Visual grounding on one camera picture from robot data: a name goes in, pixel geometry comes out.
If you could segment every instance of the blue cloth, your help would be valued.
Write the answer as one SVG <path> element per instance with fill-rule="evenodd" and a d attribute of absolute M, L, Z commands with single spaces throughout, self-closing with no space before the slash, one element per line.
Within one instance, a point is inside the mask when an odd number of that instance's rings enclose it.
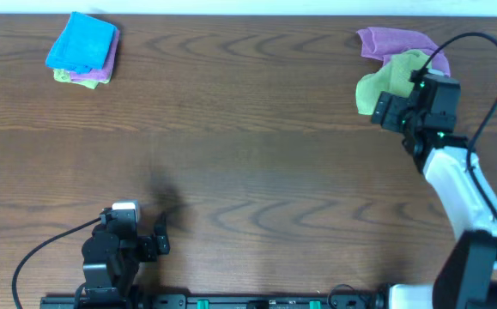
<path fill-rule="evenodd" d="M 45 65 L 76 73 L 102 69 L 116 27 L 88 15 L 73 12 L 53 44 Z"/>

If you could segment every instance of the white wall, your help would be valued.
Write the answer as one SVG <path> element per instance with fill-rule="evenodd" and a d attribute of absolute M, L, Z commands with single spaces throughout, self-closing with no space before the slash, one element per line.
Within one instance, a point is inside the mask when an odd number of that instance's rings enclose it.
<path fill-rule="evenodd" d="M 497 0 L 0 0 L 0 13 L 497 16 Z"/>

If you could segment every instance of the purple towel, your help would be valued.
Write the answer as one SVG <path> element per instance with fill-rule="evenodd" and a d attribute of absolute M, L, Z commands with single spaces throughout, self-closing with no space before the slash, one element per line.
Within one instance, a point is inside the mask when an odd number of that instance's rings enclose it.
<path fill-rule="evenodd" d="M 384 65 L 391 61 L 391 56 L 418 49 L 431 55 L 438 46 L 424 33 L 386 27 L 368 27 L 357 31 L 362 40 L 361 56 L 383 60 Z M 445 75 L 451 75 L 445 53 L 440 51 L 431 63 L 432 68 Z"/>
<path fill-rule="evenodd" d="M 70 72 L 70 80 L 72 82 L 81 82 L 86 80 L 94 80 L 98 82 L 103 82 L 111 78 L 112 67 L 114 66 L 114 55 L 117 53 L 118 37 L 120 36 L 120 31 L 115 29 L 114 38 L 112 39 L 111 47 L 107 53 L 107 58 L 103 64 L 103 69 L 91 69 L 88 73 L 79 74 L 76 72 Z"/>

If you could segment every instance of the wooden table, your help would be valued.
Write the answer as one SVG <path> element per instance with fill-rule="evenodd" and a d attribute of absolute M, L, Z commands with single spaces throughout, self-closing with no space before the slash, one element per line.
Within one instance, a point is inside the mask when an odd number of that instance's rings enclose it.
<path fill-rule="evenodd" d="M 453 246 L 433 189 L 402 137 L 357 114 L 355 85 L 381 63 L 355 31 L 422 31 L 435 42 L 497 36 L 497 19 L 104 15 L 122 29 L 112 80 L 52 79 L 45 57 L 66 15 L 0 15 L 0 308 L 19 261 L 121 198 L 142 230 L 169 213 L 172 254 L 145 265 L 148 290 L 327 294 L 348 283 L 430 282 Z M 458 131 L 497 92 L 497 51 L 446 50 L 462 83 Z M 497 114 L 478 144 L 497 192 Z M 91 228 L 24 267 L 23 305 L 83 282 Z"/>

